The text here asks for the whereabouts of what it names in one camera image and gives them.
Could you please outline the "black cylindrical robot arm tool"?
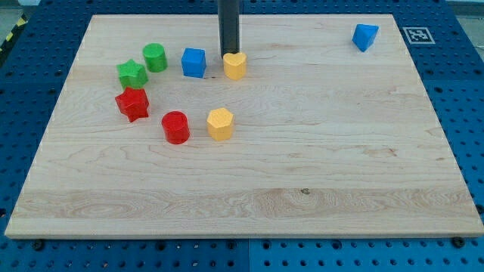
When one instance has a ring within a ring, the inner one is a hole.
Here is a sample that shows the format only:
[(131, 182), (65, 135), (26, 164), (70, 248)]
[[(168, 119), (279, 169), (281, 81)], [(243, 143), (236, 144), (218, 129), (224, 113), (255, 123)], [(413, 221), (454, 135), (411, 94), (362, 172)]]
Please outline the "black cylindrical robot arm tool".
[(239, 0), (218, 0), (220, 55), (240, 50)]

